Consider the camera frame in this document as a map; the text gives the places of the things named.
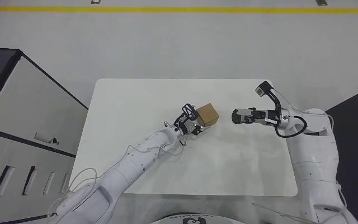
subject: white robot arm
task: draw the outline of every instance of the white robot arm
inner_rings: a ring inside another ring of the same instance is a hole
[[[236,124],[261,123],[273,126],[279,137],[286,138],[295,174],[300,180],[300,218],[311,223],[357,223],[342,203],[336,182],[338,150],[329,118],[324,111],[283,109],[268,82],[256,89],[267,95],[275,110],[235,109]]]
[[[153,133],[136,147],[128,148],[124,157],[98,180],[88,183],[60,202],[50,223],[108,223],[121,194],[127,190],[155,161],[188,134],[198,135],[204,127],[197,123],[198,113],[186,104],[174,125]]]

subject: wire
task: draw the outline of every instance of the wire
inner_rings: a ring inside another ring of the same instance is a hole
[[[167,151],[165,151],[165,150],[162,150],[164,153],[166,153],[166,154],[169,154],[169,155],[171,155],[171,156],[179,156],[179,155],[181,155],[182,153],[183,153],[183,151],[184,151],[184,146],[181,148],[181,151],[179,152],[179,153],[177,153],[177,154],[172,154],[172,153],[170,153],[170,152],[167,152]]]
[[[260,204],[256,204],[256,203],[251,203],[251,204],[252,204],[253,206],[255,206],[255,207],[263,208],[263,209],[269,210],[269,211],[271,211],[271,212],[275,212],[275,213],[279,214],[279,215],[282,216],[282,217],[287,217],[287,218],[290,218],[290,219],[292,219],[292,220],[294,220],[294,221],[297,221],[297,222],[307,223],[307,224],[324,224],[324,223],[326,223],[328,220],[330,220],[331,218],[336,217],[336,216],[338,216],[339,214],[344,213],[344,212],[346,211],[346,209],[347,209],[347,201],[346,201],[346,198],[344,197],[344,195],[343,195],[343,193],[342,193],[342,191],[341,191],[341,186],[340,186],[340,184],[339,184],[337,181],[336,181],[336,183],[337,183],[337,185],[339,186],[339,187],[338,187],[338,192],[339,192],[339,194],[341,195],[341,197],[342,197],[342,199],[343,199],[344,208],[343,208],[342,210],[340,210],[340,212],[337,212],[337,213],[334,214],[333,216],[330,216],[330,217],[326,218],[326,219],[325,219],[324,221],[322,221],[322,222],[314,222],[314,221],[306,220],[306,219],[304,219],[304,218],[300,218],[300,217],[297,217],[297,216],[292,216],[292,215],[290,215],[290,214],[284,214],[284,213],[275,211],[275,210],[273,210],[273,209],[267,208],[267,207],[265,207],[265,206],[262,206],[262,205],[260,205]]]
[[[279,130],[277,129],[277,126],[275,126],[275,132],[279,137],[281,137],[281,138],[292,138],[292,137],[298,136],[299,134],[301,134],[302,132],[304,132],[307,129],[307,122],[303,118],[301,118],[300,116],[293,116],[293,117],[297,118],[297,119],[300,119],[303,122],[302,129],[299,132],[294,133],[294,134],[292,134],[290,136],[283,136],[283,135],[281,135],[279,133]]]
[[[178,154],[172,154],[172,153],[170,153],[170,152],[167,152],[167,151],[163,150],[163,148],[166,147],[166,146],[168,146],[168,145],[170,145],[170,144],[165,144],[164,146],[160,146],[160,147],[154,146],[154,147],[150,148],[150,150],[148,150],[148,151],[141,151],[141,150],[138,150],[137,148],[135,148],[135,147],[132,146],[132,145],[128,145],[127,150],[125,151],[123,157],[122,157],[118,162],[114,163],[109,169],[107,169],[105,172],[103,172],[102,175],[98,176],[98,175],[97,175],[97,170],[96,170],[95,168],[86,168],[86,169],[82,170],[81,172],[79,172],[79,173],[74,177],[74,179],[72,180],[70,186],[68,187],[68,189],[66,190],[66,192],[64,193],[64,195],[63,195],[61,198],[56,199],[56,200],[52,203],[52,205],[50,206],[50,208],[49,208],[49,210],[48,210],[48,213],[47,213],[47,218],[48,218],[48,219],[47,219],[47,222],[49,222],[49,221],[51,220],[52,214],[54,214],[54,212],[55,212],[55,209],[54,209],[54,208],[57,208],[58,205],[60,205],[60,204],[63,202],[63,200],[64,200],[64,198],[65,198],[66,196],[68,196],[70,193],[73,193],[84,181],[93,180],[93,179],[94,179],[95,181],[94,181],[94,183],[93,183],[93,186],[92,186],[91,190],[90,190],[90,191],[88,192],[88,194],[84,197],[84,199],[86,199],[86,198],[91,194],[92,190],[94,189],[94,187],[95,187],[95,185],[96,185],[96,183],[97,183],[97,180],[98,180],[99,178],[103,177],[109,170],[111,170],[115,165],[117,165],[120,161],[123,160],[123,158],[124,158],[124,157],[127,155],[127,153],[128,153],[129,147],[132,147],[133,149],[135,149],[136,151],[141,152],[141,153],[147,153],[147,152],[150,152],[150,151],[151,151],[152,149],[154,149],[154,148],[159,148],[159,150],[162,150],[163,152],[165,152],[165,153],[167,153],[167,154],[170,154],[170,155],[172,155],[172,156],[179,156],[179,155],[183,152],[183,148],[182,148],[181,152],[178,153]],[[73,190],[70,190],[71,187],[72,187],[72,185],[73,185],[73,183],[74,183],[74,181],[75,181],[75,179],[76,179],[77,177],[79,177],[79,175],[80,175],[81,173],[83,173],[84,171],[86,171],[86,170],[93,170],[93,171],[95,172],[95,177],[94,177],[94,178],[87,178],[87,179],[82,180],[79,184],[76,185],[76,187],[75,187]],[[72,211],[76,206],[78,206],[78,205],[80,204],[80,202],[78,202],[78,203],[77,203],[76,205],[74,205],[70,210],[68,210],[68,211],[67,211],[56,223],[54,223],[54,224],[59,223],[59,222],[61,221],[61,219],[62,219],[65,215],[67,215],[70,211]]]
[[[291,106],[292,109],[297,110],[303,114],[312,114],[312,115],[324,115],[324,116],[328,116],[331,120],[332,120],[332,131],[333,128],[335,127],[335,120],[333,119],[332,116],[330,116],[329,114],[316,114],[316,113],[308,113],[308,112],[303,112],[301,110],[299,110],[297,107],[295,107],[292,103],[290,103],[280,92],[278,92],[277,90],[274,90],[275,92],[277,92],[280,96],[282,96],[282,98]]]
[[[66,193],[60,198],[60,200],[57,199],[57,200],[58,200],[58,203],[56,204],[56,207],[61,204],[61,202],[62,202],[63,199],[69,194],[69,192],[73,192],[73,191],[70,191],[70,188],[72,187],[73,182],[75,181],[75,179],[76,179],[81,173],[85,172],[86,170],[93,170],[93,171],[95,172],[95,182],[93,183],[93,186],[92,186],[91,190],[88,192],[88,194],[85,196],[85,198],[87,198],[87,197],[90,195],[91,191],[95,188],[95,185],[96,185],[97,179],[98,179],[97,171],[96,171],[96,169],[94,169],[94,168],[86,168],[86,169],[82,170],[81,172],[79,172],[79,173],[74,177],[74,179],[72,180],[72,182],[71,182],[70,186],[68,187]],[[48,216],[48,222],[49,222],[50,219],[51,219],[50,213],[52,214],[52,213],[54,212],[54,209],[52,209],[52,208],[53,208],[53,205],[55,204],[55,202],[54,202],[54,203],[51,205],[51,207],[49,208],[49,211],[48,211],[48,214],[47,214],[47,216]],[[55,224],[59,223],[59,222],[62,220],[62,218],[65,217],[65,216],[66,216],[73,208],[75,208],[80,202],[78,202],[75,206],[73,206],[71,209],[69,209],[59,220],[57,220],[57,222],[56,222]]]

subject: robot end effector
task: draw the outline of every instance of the robot end effector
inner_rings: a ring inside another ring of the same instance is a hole
[[[185,104],[182,107],[182,111],[183,113],[174,121],[173,125],[164,122],[164,126],[171,127],[177,133],[179,142],[185,146],[186,142],[182,142],[185,135],[193,134],[197,136],[208,127],[203,127],[198,123],[199,113],[194,109],[193,105]]]
[[[272,88],[272,86],[265,81],[261,83],[255,91],[260,97],[263,95],[269,96],[269,98],[275,103],[275,110],[256,110],[256,108],[235,109],[232,113],[232,122],[234,124],[260,123],[263,125],[278,127],[281,119],[281,103],[271,92],[273,89],[274,88]]]
[[[303,133],[307,128],[307,122],[302,118],[302,115],[290,113],[288,109],[281,108],[280,100],[272,92],[274,88],[267,82],[261,83],[256,89],[256,93],[262,97],[267,95],[275,104],[275,110],[257,110],[256,108],[249,109],[235,109],[232,113],[232,122],[234,124],[252,124],[260,123],[263,125],[273,126],[276,134],[282,138],[289,138]],[[282,136],[278,133],[278,129],[285,130],[288,128],[290,118],[295,118],[295,124],[300,124],[302,129],[291,136]]]

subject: metal cabinet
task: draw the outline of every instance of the metal cabinet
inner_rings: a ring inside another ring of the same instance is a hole
[[[68,187],[88,108],[17,49],[0,49],[0,223],[44,217]]]

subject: brown box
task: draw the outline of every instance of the brown box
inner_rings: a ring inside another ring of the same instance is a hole
[[[196,109],[196,111],[199,113],[197,122],[203,127],[212,126],[219,119],[219,114],[216,112],[212,104],[206,104],[205,106]]]

